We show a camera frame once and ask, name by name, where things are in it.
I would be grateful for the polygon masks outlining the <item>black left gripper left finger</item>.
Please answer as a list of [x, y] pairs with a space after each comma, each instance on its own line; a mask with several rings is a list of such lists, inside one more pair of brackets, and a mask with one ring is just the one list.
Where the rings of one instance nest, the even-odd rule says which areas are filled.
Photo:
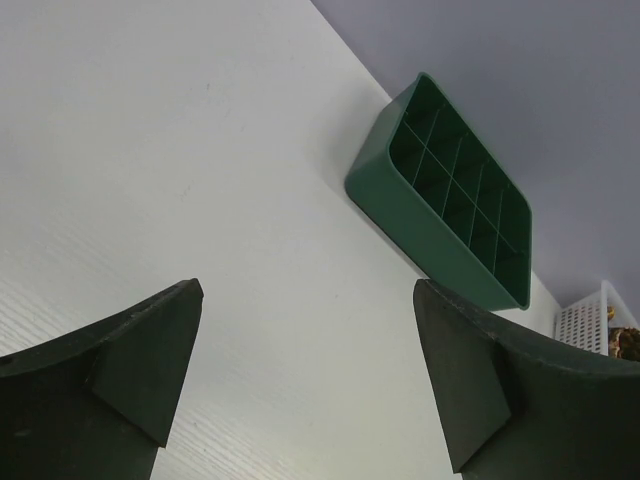
[[1, 359], [4, 479], [148, 479], [196, 341], [197, 279]]

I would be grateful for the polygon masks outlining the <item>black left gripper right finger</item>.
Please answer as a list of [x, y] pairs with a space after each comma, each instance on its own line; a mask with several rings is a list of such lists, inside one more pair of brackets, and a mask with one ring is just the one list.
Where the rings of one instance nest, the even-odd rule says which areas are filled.
[[635, 479], [639, 366], [563, 344], [432, 280], [413, 291], [452, 469], [465, 479]]

